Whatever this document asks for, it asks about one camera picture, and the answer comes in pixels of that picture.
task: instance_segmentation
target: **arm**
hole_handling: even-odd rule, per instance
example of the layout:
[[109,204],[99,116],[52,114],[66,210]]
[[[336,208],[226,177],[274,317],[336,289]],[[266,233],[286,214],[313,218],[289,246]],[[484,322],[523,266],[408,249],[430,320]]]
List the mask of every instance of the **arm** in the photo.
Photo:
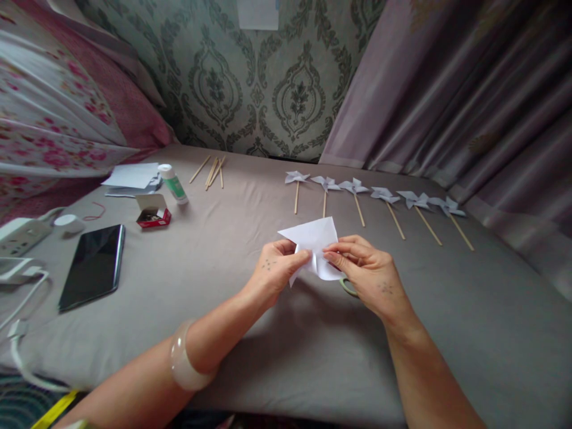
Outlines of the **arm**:
[[324,258],[342,270],[383,322],[408,426],[484,428],[443,356],[415,314],[391,255],[360,236],[340,239]]
[[[294,253],[294,243],[266,244],[254,274],[237,295],[191,325],[186,352],[202,374],[215,371],[252,325],[272,307],[294,272],[308,262],[308,251]],[[171,337],[131,361],[86,396],[57,425],[85,419],[100,428],[162,428],[193,396],[174,381],[170,369]]]

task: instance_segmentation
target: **damask wallpaper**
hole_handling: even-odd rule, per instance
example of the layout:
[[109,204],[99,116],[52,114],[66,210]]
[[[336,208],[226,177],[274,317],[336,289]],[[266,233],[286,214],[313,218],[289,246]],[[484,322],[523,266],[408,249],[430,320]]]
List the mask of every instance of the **damask wallpaper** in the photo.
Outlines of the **damask wallpaper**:
[[236,0],[76,0],[139,52],[181,142],[317,161],[383,0],[276,0],[278,31]]

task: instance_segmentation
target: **bamboo skewer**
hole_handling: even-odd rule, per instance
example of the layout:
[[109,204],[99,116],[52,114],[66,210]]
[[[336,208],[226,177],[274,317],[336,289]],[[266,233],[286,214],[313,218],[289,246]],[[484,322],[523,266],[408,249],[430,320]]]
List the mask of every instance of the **bamboo skewer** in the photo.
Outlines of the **bamboo skewer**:
[[215,158],[214,162],[213,162],[213,166],[210,168],[210,173],[209,173],[209,177],[207,177],[207,182],[204,184],[204,190],[205,191],[209,188],[210,179],[213,176],[213,172],[215,171],[215,167],[216,167],[218,162],[219,162],[219,159]]
[[328,193],[324,191],[324,212],[322,213],[322,218],[326,217],[326,199],[328,198]]
[[454,215],[451,215],[451,220],[453,221],[453,223],[455,224],[455,226],[457,227],[457,230],[459,231],[459,234],[461,235],[461,237],[463,237],[463,240],[465,240],[465,243],[467,244],[467,246],[469,247],[469,249],[471,249],[471,251],[475,251],[475,248],[472,246],[471,242],[469,241],[469,239],[467,238],[467,236],[465,235],[465,233],[463,232],[463,230],[461,229],[461,226],[457,223]]
[[294,205],[294,214],[298,214],[298,191],[300,190],[300,181],[296,181],[296,203]]
[[209,162],[210,160],[210,155],[207,156],[207,158],[205,159],[205,161],[201,164],[201,166],[198,168],[197,172],[195,174],[193,174],[193,176],[191,177],[191,180],[189,180],[189,183],[192,183],[193,180],[195,179],[195,177],[197,177],[197,174],[199,174],[201,172],[201,170],[203,169],[204,165]]
[[429,222],[427,222],[427,219],[425,218],[425,216],[423,216],[423,213],[421,213],[419,207],[415,206],[415,210],[417,210],[417,213],[419,213],[421,219],[423,219],[423,222],[425,222],[425,225],[427,226],[429,231],[431,231],[431,234],[433,235],[433,238],[437,241],[438,245],[442,246],[443,243],[441,243],[441,240],[439,240],[439,237],[437,236],[437,234],[435,234],[435,231],[433,231],[433,228],[431,227],[431,225],[429,225]]
[[210,180],[209,187],[213,185],[213,182],[215,181],[216,177],[219,175],[219,171],[222,168],[222,163],[225,161],[225,159],[226,159],[226,155],[224,156],[224,158],[222,160],[219,160],[219,166],[214,171],[214,175]]
[[397,227],[397,229],[399,230],[399,233],[401,234],[401,238],[403,238],[405,240],[405,236],[403,235],[403,231],[401,230],[401,226],[399,225],[399,222],[397,221],[397,218],[395,217],[395,213],[393,213],[393,209],[391,208],[391,204],[389,203],[389,201],[386,201],[387,204],[387,208],[389,209],[389,212],[391,213],[391,216],[393,217],[393,221],[395,222],[395,226]]
[[362,226],[365,228],[365,222],[363,221],[363,216],[362,216],[362,209],[359,208],[358,195],[353,194],[353,197],[356,199],[356,206],[359,212],[359,218],[362,220]]

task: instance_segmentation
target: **gray bedsheet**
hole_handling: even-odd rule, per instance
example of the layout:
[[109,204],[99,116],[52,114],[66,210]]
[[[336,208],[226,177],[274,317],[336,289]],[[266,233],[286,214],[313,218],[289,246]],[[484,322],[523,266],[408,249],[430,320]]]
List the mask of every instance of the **gray bedsheet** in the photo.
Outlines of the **gray bedsheet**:
[[[215,151],[172,146],[150,160],[174,165],[190,199],[170,226],[142,231],[134,200],[104,197],[100,188],[66,212],[105,215],[87,231],[123,223],[127,228],[120,285],[114,294],[69,313],[57,302],[79,237],[54,233],[29,255],[46,262],[51,285],[24,311],[30,332],[21,352],[30,367],[78,388],[92,388],[135,356],[167,337],[187,318],[198,318],[235,294],[248,280],[262,245],[280,229],[322,216],[322,188],[285,185],[299,170],[365,186],[443,196],[424,179],[334,166],[287,163],[227,154],[225,188],[208,192],[205,167]],[[460,219],[476,248],[469,251],[441,213],[426,217],[437,246],[414,210],[403,203],[397,232],[385,204],[360,195],[366,222],[352,196],[331,191],[328,215],[339,236],[361,234],[393,254],[403,284],[470,401],[490,427],[569,427],[572,424],[572,306],[484,227]],[[27,293],[0,290],[0,317]],[[12,367],[7,340],[0,363]],[[302,416],[370,427],[402,427],[404,418],[384,329],[339,283],[303,274],[224,361],[215,382],[192,405]]]

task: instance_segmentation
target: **black phone screen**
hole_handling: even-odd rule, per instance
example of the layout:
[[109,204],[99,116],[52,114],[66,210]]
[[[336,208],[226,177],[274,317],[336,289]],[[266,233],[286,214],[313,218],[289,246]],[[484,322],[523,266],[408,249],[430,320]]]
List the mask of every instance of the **black phone screen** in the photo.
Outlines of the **black phone screen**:
[[60,313],[117,289],[124,238],[123,225],[82,234],[61,293]]

